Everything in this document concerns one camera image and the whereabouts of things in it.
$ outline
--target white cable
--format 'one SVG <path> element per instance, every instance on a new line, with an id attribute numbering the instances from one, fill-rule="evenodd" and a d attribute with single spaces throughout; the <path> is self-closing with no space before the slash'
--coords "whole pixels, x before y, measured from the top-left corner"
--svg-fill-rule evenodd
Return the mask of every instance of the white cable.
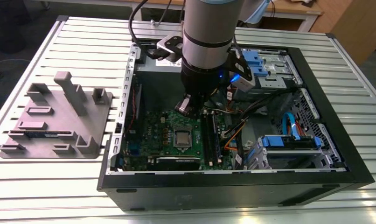
<path id="1" fill-rule="evenodd" d="M 204 108 L 206 108 L 206 109 L 210 110 L 210 111 L 220 111 L 220 112 L 222 112 L 222 113 L 232 113 L 232 114 L 234 114 L 234 112 L 222 111 L 222 110 L 220 110 L 220 109 L 209 108 L 209 107 L 206 107 L 206 106 L 204 106 Z"/>
<path id="2" fill-rule="evenodd" d="M 29 60 L 25 60 L 25 59 L 6 59 L 6 60 L 0 61 L 0 63 L 8 62 L 8 61 L 24 61 L 24 62 L 30 62 Z"/>

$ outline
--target orange wire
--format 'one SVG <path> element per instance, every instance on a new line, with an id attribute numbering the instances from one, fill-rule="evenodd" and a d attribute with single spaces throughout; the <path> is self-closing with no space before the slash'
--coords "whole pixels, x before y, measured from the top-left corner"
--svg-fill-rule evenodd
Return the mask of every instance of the orange wire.
<path id="1" fill-rule="evenodd" d="M 224 145 L 224 148 L 229 148 L 228 147 L 228 144 L 230 143 L 232 139 L 236 137 L 237 133 L 240 132 L 240 130 L 242 129 L 244 127 L 244 124 L 242 126 L 238 128 L 238 130 L 234 132 L 234 134 L 232 135 L 230 139 L 228 140 L 226 144 Z"/>
<path id="2" fill-rule="evenodd" d="M 226 147 L 226 148 L 224 148 L 224 149 L 226 149 L 226 150 L 232 150 L 232 151 L 237 151 L 237 149 L 236 149 L 236 148 L 229 148 L 229 147 Z"/>
<path id="3" fill-rule="evenodd" d="M 300 135 L 306 135 L 305 132 L 302 131 L 302 128 L 301 128 L 298 122 L 296 122 L 296 126 L 297 126 L 297 129 L 298 129 Z"/>
<path id="4" fill-rule="evenodd" d="M 296 129 L 297 129 L 298 135 L 301 135 L 300 126 L 298 126 L 297 122 L 294 122 L 294 124 L 296 124 Z"/>
<path id="5" fill-rule="evenodd" d="M 228 103 L 226 103 L 225 110 L 226 110 L 228 112 L 236 112 L 234 110 L 229 109 L 229 104 L 230 104 L 230 102 L 232 102 L 232 101 L 229 100 Z"/>

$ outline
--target black case frame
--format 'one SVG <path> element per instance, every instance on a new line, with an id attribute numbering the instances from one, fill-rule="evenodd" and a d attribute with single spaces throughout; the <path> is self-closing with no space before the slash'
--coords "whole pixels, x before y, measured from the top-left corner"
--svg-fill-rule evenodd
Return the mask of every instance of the black case frame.
<path id="1" fill-rule="evenodd" d="M 108 194 L 122 210 L 304 205 L 340 190 L 357 189 L 374 182 L 300 49 L 248 47 L 288 52 L 348 171 L 105 175 L 106 148 L 97 190 Z"/>

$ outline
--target floor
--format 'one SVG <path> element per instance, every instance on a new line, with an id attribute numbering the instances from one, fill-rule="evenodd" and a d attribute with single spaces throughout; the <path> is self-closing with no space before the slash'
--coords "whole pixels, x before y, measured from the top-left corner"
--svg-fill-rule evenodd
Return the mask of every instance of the floor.
<path id="1" fill-rule="evenodd" d="M 53 25 L 58 15 L 108 18 L 108 19 L 128 19 L 132 12 L 129 7 L 97 6 L 69 3 L 50 3 L 50 9 L 42 10 L 41 4 L 37 1 L 25 1 L 33 21 L 26 25 L 18 27 L 26 39 L 25 49 L 16 54 L 4 54 L 0 52 L 0 60 L 4 59 L 25 59 L 29 60 L 46 36 L 46 33 Z M 158 9 L 142 9 L 144 20 L 161 17 L 162 11 Z M 165 22 L 178 21 L 178 11 L 170 10 L 164 19 Z M 0 108 L 5 102 L 14 84 L 25 70 L 28 63 L 24 61 L 8 61 L 0 63 L 0 72 L 2 78 L 0 79 Z M 376 88 L 376 52 L 370 55 L 369 59 L 360 66 L 365 76 L 368 77 L 372 85 Z"/>

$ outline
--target aluminum extrusion table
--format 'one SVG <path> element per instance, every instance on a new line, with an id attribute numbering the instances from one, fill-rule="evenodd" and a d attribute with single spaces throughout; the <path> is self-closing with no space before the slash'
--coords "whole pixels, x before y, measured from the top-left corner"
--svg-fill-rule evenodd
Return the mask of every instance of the aluminum extrusion table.
<path id="1" fill-rule="evenodd" d="M 0 110 L 0 145 L 13 128 L 32 82 L 52 90 L 58 70 L 85 90 L 105 87 L 116 96 L 102 146 L 114 129 L 122 77 L 132 44 L 126 21 L 58 17 Z M 180 25 L 133 23 L 140 38 L 180 33 Z M 324 34 L 240 28 L 238 43 L 298 47 L 376 180 L 376 91 L 341 45 Z M 96 191 L 102 152 L 97 159 L 0 158 L 0 221 L 42 223 L 376 223 L 376 183 L 297 207 L 122 212 Z"/>

